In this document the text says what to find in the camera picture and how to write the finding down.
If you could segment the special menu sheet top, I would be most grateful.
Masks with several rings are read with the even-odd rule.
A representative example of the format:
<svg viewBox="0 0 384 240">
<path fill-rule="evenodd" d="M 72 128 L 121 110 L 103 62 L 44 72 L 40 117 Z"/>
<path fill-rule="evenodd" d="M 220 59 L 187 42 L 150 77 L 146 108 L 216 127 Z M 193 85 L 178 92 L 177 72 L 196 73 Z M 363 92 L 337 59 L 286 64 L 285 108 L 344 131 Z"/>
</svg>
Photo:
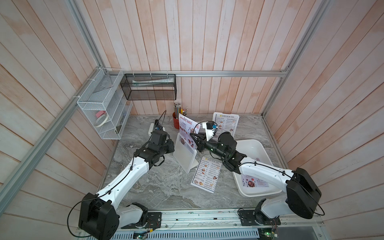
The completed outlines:
<svg viewBox="0 0 384 240">
<path fill-rule="evenodd" d="M 192 149 L 196 149 L 196 143 L 191 138 L 190 133 L 198 134 L 201 124 L 189 119 L 188 117 L 179 114 L 179 129 L 180 135 Z"/>
</svg>

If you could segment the Dim Sum Inn menu front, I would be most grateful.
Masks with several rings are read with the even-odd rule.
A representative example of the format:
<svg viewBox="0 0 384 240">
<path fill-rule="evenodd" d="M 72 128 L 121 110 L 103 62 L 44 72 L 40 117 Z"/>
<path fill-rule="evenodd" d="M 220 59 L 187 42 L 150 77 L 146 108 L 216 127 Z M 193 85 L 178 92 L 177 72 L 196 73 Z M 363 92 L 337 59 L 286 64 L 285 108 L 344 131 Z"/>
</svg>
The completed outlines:
<svg viewBox="0 0 384 240">
<path fill-rule="evenodd" d="M 202 157 L 191 185 L 209 193 L 214 193 L 222 167 L 222 162 L 216 159 Z"/>
</svg>

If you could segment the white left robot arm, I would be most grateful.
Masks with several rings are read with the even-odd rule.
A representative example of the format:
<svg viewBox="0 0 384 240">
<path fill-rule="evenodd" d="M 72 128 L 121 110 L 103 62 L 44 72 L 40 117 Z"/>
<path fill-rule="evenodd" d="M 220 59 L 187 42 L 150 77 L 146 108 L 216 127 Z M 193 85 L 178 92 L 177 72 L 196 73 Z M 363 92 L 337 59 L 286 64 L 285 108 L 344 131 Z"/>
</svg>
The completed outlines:
<svg viewBox="0 0 384 240">
<path fill-rule="evenodd" d="M 79 202 L 79 228 L 98 240 L 109 240 L 117 229 L 128 225 L 149 227 L 148 208 L 139 203 L 122 208 L 120 203 L 143 175 L 152 167 L 159 167 L 165 155 L 174 150 L 174 142 L 167 132 L 153 131 L 121 173 L 96 194 L 88 193 Z"/>
</svg>

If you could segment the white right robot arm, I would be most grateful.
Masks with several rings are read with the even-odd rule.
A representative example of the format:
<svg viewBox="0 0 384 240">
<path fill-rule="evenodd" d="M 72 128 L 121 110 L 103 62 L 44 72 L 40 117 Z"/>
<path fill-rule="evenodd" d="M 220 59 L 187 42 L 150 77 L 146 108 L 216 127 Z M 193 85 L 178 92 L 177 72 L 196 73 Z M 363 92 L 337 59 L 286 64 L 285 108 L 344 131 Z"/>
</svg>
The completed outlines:
<svg viewBox="0 0 384 240">
<path fill-rule="evenodd" d="M 217 141 L 208 140 L 204 134 L 190 134 L 198 151 L 208 150 L 218 156 L 227 170 L 240 177 L 250 176 L 266 182 L 269 186 L 281 190 L 281 194 L 272 199 L 261 200 L 252 212 L 252 216 L 243 217 L 259 225 L 279 223 L 280 216 L 296 214 L 311 219 L 322 193 L 309 173 L 302 169 L 282 169 L 263 163 L 268 155 L 257 140 L 236 141 L 229 132 L 222 133 Z"/>
</svg>

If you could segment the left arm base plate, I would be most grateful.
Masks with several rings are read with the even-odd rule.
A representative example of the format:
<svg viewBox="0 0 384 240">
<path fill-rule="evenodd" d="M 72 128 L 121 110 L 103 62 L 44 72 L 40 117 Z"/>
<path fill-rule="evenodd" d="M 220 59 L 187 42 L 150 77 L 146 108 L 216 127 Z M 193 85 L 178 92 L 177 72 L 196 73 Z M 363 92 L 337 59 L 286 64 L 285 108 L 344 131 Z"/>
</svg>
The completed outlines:
<svg viewBox="0 0 384 240">
<path fill-rule="evenodd" d="M 137 223 L 129 224 L 122 229 L 138 229 L 138 230 L 149 230 L 157 229 L 161 227 L 162 212 L 149 212 L 143 213 L 140 220 Z"/>
</svg>

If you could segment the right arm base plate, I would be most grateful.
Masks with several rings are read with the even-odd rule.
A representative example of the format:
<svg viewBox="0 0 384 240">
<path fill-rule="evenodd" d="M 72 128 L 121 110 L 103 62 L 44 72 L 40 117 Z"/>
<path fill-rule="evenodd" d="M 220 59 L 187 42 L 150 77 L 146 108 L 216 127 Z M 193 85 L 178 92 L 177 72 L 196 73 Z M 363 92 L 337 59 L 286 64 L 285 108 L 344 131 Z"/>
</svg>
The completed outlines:
<svg viewBox="0 0 384 240">
<path fill-rule="evenodd" d="M 281 220 L 279 217 L 270 219 L 261 211 L 238 209 L 237 214 L 241 220 L 242 226 L 279 226 Z"/>
</svg>

